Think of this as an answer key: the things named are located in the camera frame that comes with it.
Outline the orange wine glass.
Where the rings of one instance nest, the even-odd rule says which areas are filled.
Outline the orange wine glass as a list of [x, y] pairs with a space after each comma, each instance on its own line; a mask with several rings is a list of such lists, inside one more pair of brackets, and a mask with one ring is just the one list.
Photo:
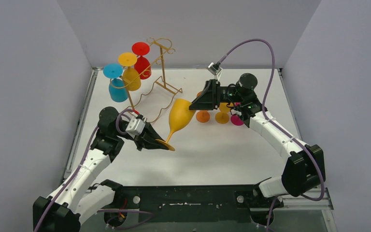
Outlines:
[[206, 123], [210, 120], [210, 113], [206, 110], [199, 110], [196, 113], [196, 120], [200, 123]]

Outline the pink wine glass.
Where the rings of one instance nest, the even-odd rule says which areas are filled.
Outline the pink wine glass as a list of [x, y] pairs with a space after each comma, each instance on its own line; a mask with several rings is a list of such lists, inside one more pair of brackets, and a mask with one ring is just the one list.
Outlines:
[[230, 120], [231, 120], [232, 124], [235, 125], [235, 126], [242, 126], [243, 125], [243, 121], [239, 118], [239, 116], [236, 113], [231, 112]]

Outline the blue wine glass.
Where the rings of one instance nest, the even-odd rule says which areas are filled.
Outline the blue wine glass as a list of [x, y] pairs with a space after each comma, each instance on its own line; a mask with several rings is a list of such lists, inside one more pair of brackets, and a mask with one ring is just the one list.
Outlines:
[[110, 79], [109, 94], [114, 102], [124, 102], [128, 99], [125, 84], [120, 78], [123, 74], [123, 67], [117, 63], [110, 63], [104, 66], [103, 74]]

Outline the yellow wine glass row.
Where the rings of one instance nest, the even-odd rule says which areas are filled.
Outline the yellow wine glass row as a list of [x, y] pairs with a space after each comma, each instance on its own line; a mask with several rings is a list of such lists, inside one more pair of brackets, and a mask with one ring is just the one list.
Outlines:
[[118, 62], [126, 68], [122, 74], [126, 89], [129, 91], [138, 90], [141, 87], [141, 80], [139, 73], [134, 68], [137, 62], [137, 56], [132, 52], [125, 52], [118, 57]]

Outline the red wine glass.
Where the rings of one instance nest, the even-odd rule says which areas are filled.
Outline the red wine glass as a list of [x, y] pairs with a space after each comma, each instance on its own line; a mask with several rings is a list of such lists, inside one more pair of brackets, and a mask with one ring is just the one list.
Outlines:
[[145, 57], [150, 52], [150, 47], [145, 42], [136, 42], [132, 46], [132, 52], [137, 56], [134, 69], [139, 73], [140, 79], [145, 80], [151, 76], [150, 61]]

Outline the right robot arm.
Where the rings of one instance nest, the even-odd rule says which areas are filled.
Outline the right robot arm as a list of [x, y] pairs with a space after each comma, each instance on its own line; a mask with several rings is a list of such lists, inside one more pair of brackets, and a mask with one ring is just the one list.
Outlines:
[[263, 106], [255, 93], [257, 78], [244, 73], [235, 84], [227, 87], [211, 79], [191, 103], [190, 110], [213, 110], [221, 103], [237, 111], [239, 119], [264, 138], [285, 161], [280, 176], [261, 181], [253, 193], [253, 202], [267, 206], [274, 196], [298, 197], [322, 186], [326, 179], [324, 154], [318, 145], [308, 145], [289, 133]]

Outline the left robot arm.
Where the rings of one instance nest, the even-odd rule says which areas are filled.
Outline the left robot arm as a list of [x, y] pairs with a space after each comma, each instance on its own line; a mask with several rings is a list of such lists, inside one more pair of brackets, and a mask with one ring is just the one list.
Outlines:
[[35, 232], [78, 232], [81, 226], [104, 206], [119, 208], [124, 202], [122, 185], [111, 180], [101, 182], [87, 193], [98, 175], [120, 153], [125, 140], [135, 143], [137, 150], [175, 149], [164, 141], [141, 115], [122, 120], [126, 110], [103, 108], [99, 121], [86, 145], [82, 159], [72, 174], [47, 197], [33, 204]]

